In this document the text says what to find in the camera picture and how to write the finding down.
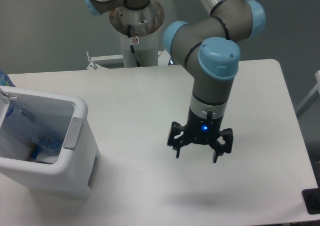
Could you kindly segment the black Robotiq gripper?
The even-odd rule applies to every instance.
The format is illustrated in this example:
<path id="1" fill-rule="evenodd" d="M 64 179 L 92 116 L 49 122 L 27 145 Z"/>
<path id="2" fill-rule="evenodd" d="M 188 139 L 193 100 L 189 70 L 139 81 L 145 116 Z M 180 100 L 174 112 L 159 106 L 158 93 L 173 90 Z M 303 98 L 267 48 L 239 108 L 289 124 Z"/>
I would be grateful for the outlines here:
<path id="1" fill-rule="evenodd" d="M 213 163 L 216 163 L 219 156 L 224 153 L 230 154 L 232 151 L 234 136 L 231 128 L 220 131 L 223 116 L 220 118 L 207 121 L 206 118 L 201 118 L 194 114 L 189 109 L 187 123 L 185 126 L 177 122 L 172 122 L 170 131 L 167 137 L 167 145 L 171 146 L 176 151 L 176 158 L 180 157 L 182 147 L 191 143 L 211 146 L 214 150 L 212 156 Z M 224 144 L 221 144 L 218 138 L 222 138 Z"/>

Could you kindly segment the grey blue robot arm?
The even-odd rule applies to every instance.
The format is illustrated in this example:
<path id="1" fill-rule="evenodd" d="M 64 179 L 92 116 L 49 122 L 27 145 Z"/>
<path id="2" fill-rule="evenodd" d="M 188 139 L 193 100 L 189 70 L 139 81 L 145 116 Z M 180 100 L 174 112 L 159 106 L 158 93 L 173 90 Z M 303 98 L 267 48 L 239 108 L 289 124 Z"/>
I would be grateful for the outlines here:
<path id="1" fill-rule="evenodd" d="M 109 13 L 120 37 L 125 67 L 158 65 L 157 33 L 164 9 L 156 0 L 84 0 L 92 15 Z M 163 46 L 174 62 L 193 77 L 186 125 L 171 124 L 167 144 L 179 152 L 191 143 L 208 145 L 213 161 L 230 153 L 233 132 L 221 129 L 227 101 L 239 69 L 238 42 L 264 30 L 266 15 L 254 0 L 200 0 L 209 18 L 195 25 L 170 24 Z"/>

